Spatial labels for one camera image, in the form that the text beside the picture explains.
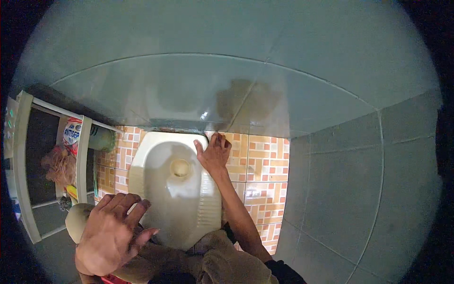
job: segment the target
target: white squat toilet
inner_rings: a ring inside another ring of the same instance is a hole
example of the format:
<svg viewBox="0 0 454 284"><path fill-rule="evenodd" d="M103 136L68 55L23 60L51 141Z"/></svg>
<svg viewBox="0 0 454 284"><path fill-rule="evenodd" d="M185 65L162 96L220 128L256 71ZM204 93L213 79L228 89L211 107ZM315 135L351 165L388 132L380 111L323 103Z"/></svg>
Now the white squat toilet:
<svg viewBox="0 0 454 284"><path fill-rule="evenodd" d="M221 195L197 160L197 134L148 132L129 170L129 192L151 202L140 223L159 228L160 244L187 250L221 227Z"/></svg>

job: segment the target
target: wall tile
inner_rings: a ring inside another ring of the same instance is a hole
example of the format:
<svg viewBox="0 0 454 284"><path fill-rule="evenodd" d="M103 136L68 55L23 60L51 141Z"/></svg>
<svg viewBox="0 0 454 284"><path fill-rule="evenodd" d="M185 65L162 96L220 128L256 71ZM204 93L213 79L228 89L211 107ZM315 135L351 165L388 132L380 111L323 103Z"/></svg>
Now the wall tile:
<svg viewBox="0 0 454 284"><path fill-rule="evenodd" d="M115 194L129 192L129 171L115 169Z"/></svg>
<svg viewBox="0 0 454 284"><path fill-rule="evenodd" d="M84 70L53 87L107 117L134 115L153 126L177 121L179 128L204 130L231 122L247 92L237 78L251 82L261 67L222 56L140 57Z"/></svg>
<svg viewBox="0 0 454 284"><path fill-rule="evenodd" d="M380 194L380 147L311 154L303 231L356 262L369 236Z"/></svg>
<svg viewBox="0 0 454 284"><path fill-rule="evenodd" d="M313 133L374 111L339 88L276 65L266 65L257 84L265 87L249 94L243 124Z"/></svg>
<svg viewBox="0 0 454 284"><path fill-rule="evenodd" d="M290 224L301 227L306 210L306 199L309 191L309 154L301 154L301 140L292 139L290 172L287 190L287 202L284 219Z"/></svg>
<svg viewBox="0 0 454 284"><path fill-rule="evenodd" d="M380 209L360 266L400 280L424 244L440 193L434 138L385 146Z"/></svg>
<svg viewBox="0 0 454 284"><path fill-rule="evenodd" d="M307 283L345 283L354 265L302 233L292 268Z"/></svg>
<svg viewBox="0 0 454 284"><path fill-rule="evenodd" d="M98 180L98 190L105 193L115 194L115 168L96 165L96 177Z"/></svg>
<svg viewBox="0 0 454 284"><path fill-rule="evenodd" d="M233 188L235 189L236 193L238 194L238 197L241 199L241 202L244 203L244 193L245 193L246 183L232 182L232 185L233 185Z"/></svg>
<svg viewBox="0 0 454 284"><path fill-rule="evenodd" d="M283 260L287 265L292 267L293 256L295 255L299 238L300 231L284 220L282 222L276 254L273 256L273 259L276 261Z"/></svg>
<svg viewBox="0 0 454 284"><path fill-rule="evenodd" d="M173 52L265 61L286 22L284 8L261 1L55 3L31 36L33 44L25 49L19 80L25 86L33 78L50 84L104 62ZM82 47L82 42L90 48Z"/></svg>
<svg viewBox="0 0 454 284"><path fill-rule="evenodd" d="M292 9L269 62L333 82L378 109L438 87L427 47L397 3L300 1Z"/></svg>
<svg viewBox="0 0 454 284"><path fill-rule="evenodd" d="M214 131L206 131L205 134L208 140ZM220 132L226 136L226 139L232 144L229 159L227 161L227 170L231 181L246 181L247 173L247 145L249 136L246 134L238 133L225 133Z"/></svg>
<svg viewBox="0 0 454 284"><path fill-rule="evenodd" d="M308 154L311 150L311 139L311 135L303 135L292 138L292 148L297 149L297 151L294 151L294 153Z"/></svg>
<svg viewBox="0 0 454 284"><path fill-rule="evenodd" d="M312 153L379 144L380 123L376 112L311 134Z"/></svg>
<svg viewBox="0 0 454 284"><path fill-rule="evenodd" d="M246 183L244 205L255 224L282 222L287 183Z"/></svg>
<svg viewBox="0 0 454 284"><path fill-rule="evenodd" d="M247 181L287 181L288 139L250 135L248 153Z"/></svg>
<svg viewBox="0 0 454 284"><path fill-rule="evenodd" d="M389 284L390 282L379 278L361 268L357 268L351 276L348 284Z"/></svg>
<svg viewBox="0 0 454 284"><path fill-rule="evenodd" d="M390 106L381 111L385 142L435 135L437 109L441 106L439 90Z"/></svg>

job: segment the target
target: gray wall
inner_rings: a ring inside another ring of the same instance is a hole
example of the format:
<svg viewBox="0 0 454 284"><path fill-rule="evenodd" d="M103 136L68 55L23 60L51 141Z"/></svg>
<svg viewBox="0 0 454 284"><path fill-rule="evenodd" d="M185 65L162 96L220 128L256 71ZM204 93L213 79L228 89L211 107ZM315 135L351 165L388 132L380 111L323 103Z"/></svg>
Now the gray wall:
<svg viewBox="0 0 454 284"><path fill-rule="evenodd" d="M56 1L21 56L34 83L120 125L297 137L438 88L392 1Z"/></svg>
<svg viewBox="0 0 454 284"><path fill-rule="evenodd" d="M275 259L308 283L397 282L439 203L433 90L292 139Z"/></svg>

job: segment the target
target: shelf frame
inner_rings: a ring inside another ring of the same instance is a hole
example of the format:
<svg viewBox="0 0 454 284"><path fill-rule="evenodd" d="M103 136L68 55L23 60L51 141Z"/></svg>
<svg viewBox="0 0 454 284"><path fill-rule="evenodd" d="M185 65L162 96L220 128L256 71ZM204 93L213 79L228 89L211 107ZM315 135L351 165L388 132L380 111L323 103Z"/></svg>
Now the shelf frame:
<svg viewBox="0 0 454 284"><path fill-rule="evenodd" d="M91 125L98 125L119 133L124 131L114 128L110 125L97 122L89 117L78 115L68 110L64 110L50 103L44 102L40 99L33 97L25 91L21 91L18 95L18 109L16 114L16 121L14 126L14 141L13 141L13 156L11 159L14 183L17 190L17 199L19 201L19 207L21 212L21 220L24 224L25 230L30 237L33 244L40 242L42 239L48 238L62 230L66 229L66 225L62 225L50 232L40 234L38 227L36 226L35 217L33 216L32 209L51 204L58 203L59 198L62 194L58 194L57 191L62 191L62 186L57 188L56 186L56 199L50 202L44 202L41 204L31 205L30 195L27 185L27 173L25 168L25 146L27 139L27 129L30 119L30 110L35 108L45 113L56 115L60 117L59 127L57 132L57 145L63 144L63 132L66 127L68 117L75 117L82 120L82 128L80 131L78 152L76 156L76 188L79 203L87 203L87 195L93 193L93 191L87 192L87 153L88 143L90 137Z"/></svg>

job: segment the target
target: cloth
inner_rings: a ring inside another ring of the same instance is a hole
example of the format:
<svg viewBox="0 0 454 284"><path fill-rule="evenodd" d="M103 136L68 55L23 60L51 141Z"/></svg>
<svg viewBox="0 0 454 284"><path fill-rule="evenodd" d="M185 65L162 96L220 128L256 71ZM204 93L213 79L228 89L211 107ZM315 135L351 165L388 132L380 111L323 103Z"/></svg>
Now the cloth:
<svg viewBox="0 0 454 284"><path fill-rule="evenodd" d="M93 208L77 204L69 210L66 228L77 244ZM198 284L279 283L258 258L237 251L223 230L206 234L188 252L149 243L112 274L131 283L147 283L175 273L190 274Z"/></svg>

